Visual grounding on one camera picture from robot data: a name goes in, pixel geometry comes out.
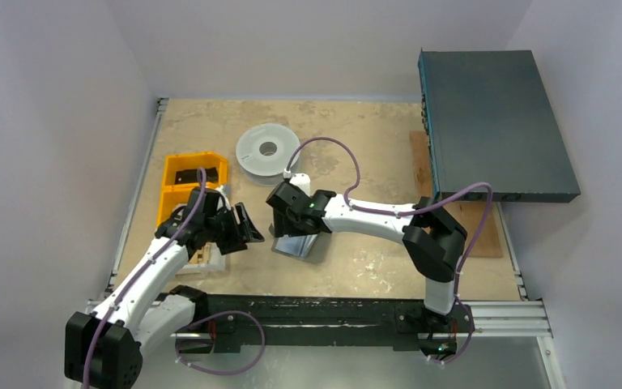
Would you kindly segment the grey card holder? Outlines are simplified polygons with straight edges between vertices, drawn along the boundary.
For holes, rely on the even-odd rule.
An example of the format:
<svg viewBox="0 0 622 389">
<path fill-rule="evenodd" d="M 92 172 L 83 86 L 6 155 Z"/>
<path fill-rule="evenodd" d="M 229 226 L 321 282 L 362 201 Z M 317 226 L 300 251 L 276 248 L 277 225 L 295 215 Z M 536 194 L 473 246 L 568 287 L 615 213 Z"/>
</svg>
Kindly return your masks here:
<svg viewBox="0 0 622 389">
<path fill-rule="evenodd" d="M 304 236 L 283 235 L 273 239 L 271 250 L 276 254 L 304 263 L 320 264 L 325 261 L 330 238 L 331 235 L 327 233 Z"/>
</svg>

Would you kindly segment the white filament spool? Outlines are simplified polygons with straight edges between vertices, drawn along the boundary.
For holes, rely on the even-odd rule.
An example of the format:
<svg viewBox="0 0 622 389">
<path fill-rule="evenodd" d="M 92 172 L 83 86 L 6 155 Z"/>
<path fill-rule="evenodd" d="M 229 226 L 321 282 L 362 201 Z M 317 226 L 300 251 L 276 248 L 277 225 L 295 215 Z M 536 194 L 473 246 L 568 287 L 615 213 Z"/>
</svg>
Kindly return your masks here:
<svg viewBox="0 0 622 389">
<path fill-rule="evenodd" d="M 272 187 L 283 180 L 283 170 L 299 146 L 300 140 L 290 128 L 264 123 L 251 127 L 238 139 L 236 160 L 252 183 Z"/>
</svg>

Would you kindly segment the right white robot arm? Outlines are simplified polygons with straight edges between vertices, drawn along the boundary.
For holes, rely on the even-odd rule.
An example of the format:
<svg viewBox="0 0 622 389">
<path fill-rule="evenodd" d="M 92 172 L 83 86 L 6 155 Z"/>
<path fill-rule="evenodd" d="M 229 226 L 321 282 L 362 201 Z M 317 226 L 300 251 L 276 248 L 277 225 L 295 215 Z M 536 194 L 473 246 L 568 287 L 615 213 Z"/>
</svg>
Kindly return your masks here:
<svg viewBox="0 0 622 389">
<path fill-rule="evenodd" d="M 268 195 L 275 237 L 320 233 L 358 233 L 402 245 L 424 277 L 424 306 L 447 315 L 455 303 L 455 275 L 467 231 L 433 199 L 418 203 L 384 204 L 345 199 L 331 190 L 306 194 L 286 179 Z"/>
</svg>

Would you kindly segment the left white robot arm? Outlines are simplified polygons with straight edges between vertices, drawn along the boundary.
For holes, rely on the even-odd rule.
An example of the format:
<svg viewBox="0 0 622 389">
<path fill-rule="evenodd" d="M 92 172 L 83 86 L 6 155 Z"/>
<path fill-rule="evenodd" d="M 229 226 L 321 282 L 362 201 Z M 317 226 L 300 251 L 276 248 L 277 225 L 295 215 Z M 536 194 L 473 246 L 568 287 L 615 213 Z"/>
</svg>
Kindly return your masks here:
<svg viewBox="0 0 622 389">
<path fill-rule="evenodd" d="M 159 225 L 125 280 L 93 311 L 69 318 L 64 375 L 85 388 L 130 388 L 144 357 L 175 331 L 205 327 L 213 333 L 219 318 L 237 311 L 211 313 L 208 296 L 185 286 L 176 287 L 159 305 L 156 298 L 206 244 L 231 254 L 263 240 L 243 203 L 230 205 L 220 190 L 193 188 L 185 205 Z"/>
</svg>

